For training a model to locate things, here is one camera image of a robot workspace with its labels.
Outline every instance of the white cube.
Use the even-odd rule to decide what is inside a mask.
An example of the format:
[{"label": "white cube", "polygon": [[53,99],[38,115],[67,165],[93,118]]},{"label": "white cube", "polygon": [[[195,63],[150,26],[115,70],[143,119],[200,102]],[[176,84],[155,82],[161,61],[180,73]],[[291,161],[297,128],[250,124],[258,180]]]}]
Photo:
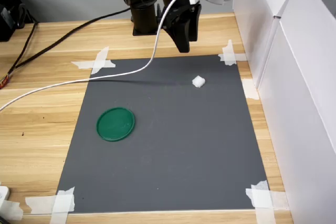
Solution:
[{"label": "white cube", "polygon": [[196,76],[195,79],[193,80],[193,85],[197,88],[200,88],[201,86],[203,86],[204,83],[205,83],[205,79],[200,76]]}]

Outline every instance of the masking tape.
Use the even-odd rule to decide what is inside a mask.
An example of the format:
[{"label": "masking tape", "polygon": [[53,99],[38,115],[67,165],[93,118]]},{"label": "masking tape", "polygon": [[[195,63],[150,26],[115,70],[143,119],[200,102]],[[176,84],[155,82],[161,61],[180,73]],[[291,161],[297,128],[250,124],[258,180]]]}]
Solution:
[{"label": "masking tape", "polygon": [[258,224],[275,224],[274,210],[289,210],[286,193],[270,191],[267,181],[246,188],[246,195],[256,209]]},{"label": "masking tape", "polygon": [[19,202],[4,200],[0,208],[0,215],[6,220],[22,220],[23,210]]},{"label": "masking tape", "polygon": [[60,190],[53,196],[27,197],[26,204],[32,209],[30,214],[51,214],[50,224],[65,224],[68,212],[75,210],[74,189]]},{"label": "masking tape", "polygon": [[218,56],[221,58],[221,61],[225,62],[225,65],[231,66],[233,64],[237,64],[231,39],[228,41],[227,46],[223,47],[223,54]]},{"label": "masking tape", "polygon": [[259,100],[259,93],[254,85],[253,79],[242,79],[243,89],[246,98]]},{"label": "masking tape", "polygon": [[115,68],[116,64],[113,64],[110,60],[106,60],[109,47],[105,47],[99,53],[97,53],[96,60],[89,61],[72,61],[79,69],[92,68],[91,74],[98,73],[102,68]]},{"label": "masking tape", "polygon": [[237,64],[237,61],[247,61],[246,54],[235,54],[232,40],[230,39],[226,47],[223,47],[223,53],[218,55],[225,65],[231,66]]}]

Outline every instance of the gray mat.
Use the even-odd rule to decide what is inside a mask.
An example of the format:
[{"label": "gray mat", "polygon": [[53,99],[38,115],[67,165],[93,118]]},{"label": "gray mat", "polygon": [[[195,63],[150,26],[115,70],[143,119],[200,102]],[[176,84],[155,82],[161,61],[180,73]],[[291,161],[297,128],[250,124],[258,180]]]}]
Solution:
[{"label": "gray mat", "polygon": [[[148,59],[115,60],[114,69]],[[206,79],[200,89],[197,76]],[[106,142],[98,117],[123,106],[136,118],[132,134]],[[236,65],[218,56],[155,59],[144,71],[90,82],[59,190],[75,186],[75,212],[253,208],[245,188],[266,180]]]}]

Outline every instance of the wooden table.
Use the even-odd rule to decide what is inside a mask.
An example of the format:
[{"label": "wooden table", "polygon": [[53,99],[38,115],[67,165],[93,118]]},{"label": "wooden table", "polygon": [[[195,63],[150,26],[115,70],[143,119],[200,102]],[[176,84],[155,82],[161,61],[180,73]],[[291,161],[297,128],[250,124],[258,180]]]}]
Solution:
[{"label": "wooden table", "polygon": [[[82,22],[40,24],[24,58],[47,47]],[[198,42],[190,56],[222,53],[232,40],[235,53],[244,53],[235,15],[202,15]],[[19,55],[32,25],[17,30],[9,42],[0,43],[0,75]],[[15,71],[0,90],[0,105],[35,88],[90,76],[91,69],[78,69],[71,61],[95,60],[109,46],[108,59],[149,58],[154,36],[132,36],[129,20],[103,20],[77,32],[53,50]],[[156,57],[180,54],[162,32]],[[242,78],[251,78],[247,62],[238,62]],[[87,83],[76,83],[31,94],[0,112],[0,181],[11,190],[9,200],[24,210],[20,223],[49,223],[50,216],[31,216],[25,197],[56,193],[62,168],[75,129]],[[271,190],[283,191],[277,160],[260,100],[247,99],[262,160]],[[289,211],[275,212],[277,223],[292,223]],[[257,223],[254,210],[138,212],[69,214],[68,223]]]}]

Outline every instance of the green lid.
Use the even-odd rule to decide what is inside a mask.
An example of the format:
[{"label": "green lid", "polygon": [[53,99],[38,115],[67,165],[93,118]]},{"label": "green lid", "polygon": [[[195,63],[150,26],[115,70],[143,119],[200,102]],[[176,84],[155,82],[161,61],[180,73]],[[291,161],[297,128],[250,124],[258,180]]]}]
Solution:
[{"label": "green lid", "polygon": [[134,129],[134,114],[125,108],[106,110],[98,119],[96,130],[99,136],[109,142],[124,139]]}]

